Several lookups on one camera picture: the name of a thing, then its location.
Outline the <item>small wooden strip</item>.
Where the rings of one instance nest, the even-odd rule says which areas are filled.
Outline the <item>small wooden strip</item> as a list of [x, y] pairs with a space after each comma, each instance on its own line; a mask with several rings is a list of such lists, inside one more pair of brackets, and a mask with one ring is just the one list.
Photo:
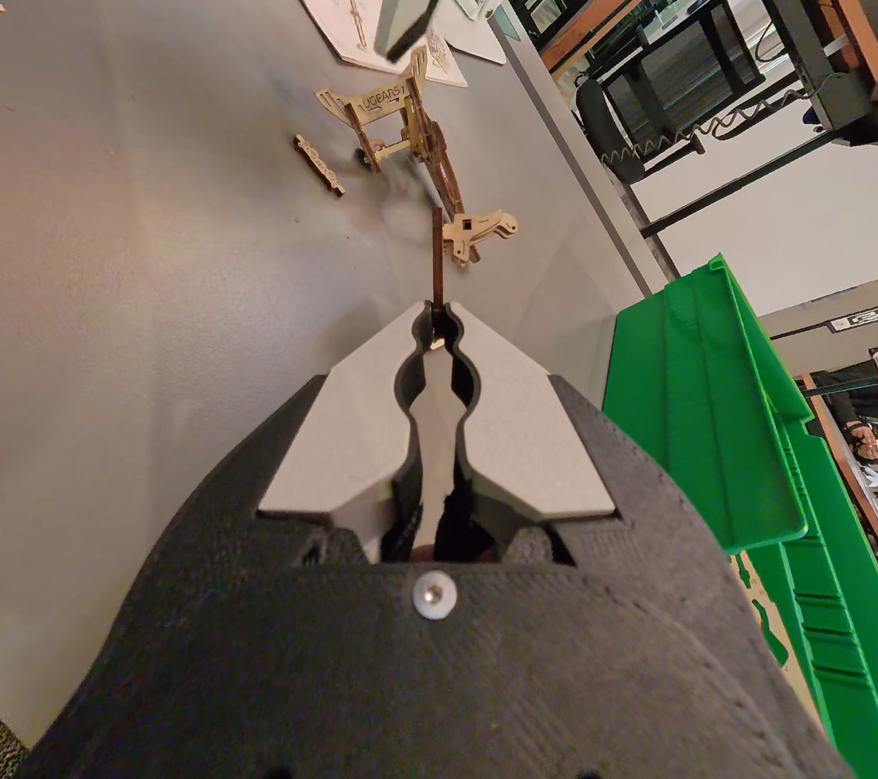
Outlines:
[[342, 198], [346, 194], [346, 190], [319, 152], [301, 134], [292, 137], [292, 144], [312, 171], [321, 179], [327, 190], [332, 192], [336, 198]]

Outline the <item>plywood parts sheet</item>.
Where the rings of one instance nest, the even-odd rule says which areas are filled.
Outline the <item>plywood parts sheet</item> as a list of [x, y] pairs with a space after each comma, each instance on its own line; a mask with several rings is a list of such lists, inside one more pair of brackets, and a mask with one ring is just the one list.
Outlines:
[[822, 728], [823, 723], [818, 708], [777, 605], [768, 596], [765, 586], [746, 552], [733, 556], [730, 559], [730, 565], [732, 571], [738, 576], [752, 614], [787, 685], [792, 688], [810, 718], [815, 719], [818, 726]]

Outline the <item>black side table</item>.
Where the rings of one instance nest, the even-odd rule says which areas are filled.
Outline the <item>black side table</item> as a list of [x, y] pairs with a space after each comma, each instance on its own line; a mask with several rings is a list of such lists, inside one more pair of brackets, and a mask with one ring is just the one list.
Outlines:
[[601, 83], [628, 142], [602, 146], [601, 162], [627, 184], [641, 181], [648, 160], [764, 82], [728, 0], [709, 0]]

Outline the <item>green storage bin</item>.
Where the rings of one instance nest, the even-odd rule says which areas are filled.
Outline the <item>green storage bin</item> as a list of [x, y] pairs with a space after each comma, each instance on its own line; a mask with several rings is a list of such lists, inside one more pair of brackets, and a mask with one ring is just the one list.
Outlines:
[[820, 422], [722, 255], [622, 311], [603, 411], [777, 605], [822, 719], [877, 776], [876, 557]]

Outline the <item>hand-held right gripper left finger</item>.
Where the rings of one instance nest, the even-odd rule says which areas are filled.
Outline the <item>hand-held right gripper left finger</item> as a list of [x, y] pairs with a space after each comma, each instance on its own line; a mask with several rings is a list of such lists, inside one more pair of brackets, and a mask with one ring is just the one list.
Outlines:
[[261, 502], [264, 517], [354, 532], [370, 561], [406, 561], [423, 519], [411, 407], [426, 387], [429, 302], [413, 305], [331, 369]]

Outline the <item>long black white marker sign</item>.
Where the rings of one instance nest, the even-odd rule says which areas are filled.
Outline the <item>long black white marker sign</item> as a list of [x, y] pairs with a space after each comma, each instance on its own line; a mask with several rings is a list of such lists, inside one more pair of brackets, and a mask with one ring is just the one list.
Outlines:
[[827, 327], [833, 334], [838, 334], [845, 331], [856, 330], [860, 327], [877, 324], [877, 320], [877, 307], [872, 307], [870, 309], [862, 309], [835, 319], [830, 319], [827, 322]]

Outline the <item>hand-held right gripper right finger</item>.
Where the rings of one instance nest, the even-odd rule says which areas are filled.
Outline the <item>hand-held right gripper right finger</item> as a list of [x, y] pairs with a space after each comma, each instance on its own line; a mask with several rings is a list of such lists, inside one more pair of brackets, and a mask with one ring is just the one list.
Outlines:
[[457, 302], [446, 305], [451, 388], [465, 407], [455, 485], [478, 524], [543, 524], [616, 512], [551, 375]]

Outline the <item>wooden model assembly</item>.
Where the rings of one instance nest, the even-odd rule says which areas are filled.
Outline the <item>wooden model assembly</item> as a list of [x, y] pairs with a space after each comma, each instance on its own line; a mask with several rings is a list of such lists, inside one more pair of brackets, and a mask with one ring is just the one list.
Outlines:
[[[466, 211], [444, 132], [428, 115], [423, 102], [429, 60], [428, 48], [418, 47], [405, 71], [388, 85], [361, 95], [323, 89], [315, 96], [324, 109], [357, 135], [357, 159], [372, 173], [379, 174], [384, 160], [403, 151], [426, 167], [450, 219], [443, 225], [444, 253], [460, 267], [466, 267], [480, 261], [477, 244], [492, 235], [510, 238], [518, 231], [518, 223], [502, 208], [484, 214]], [[367, 127], [390, 115], [401, 116], [401, 139], [385, 144], [369, 138]]]

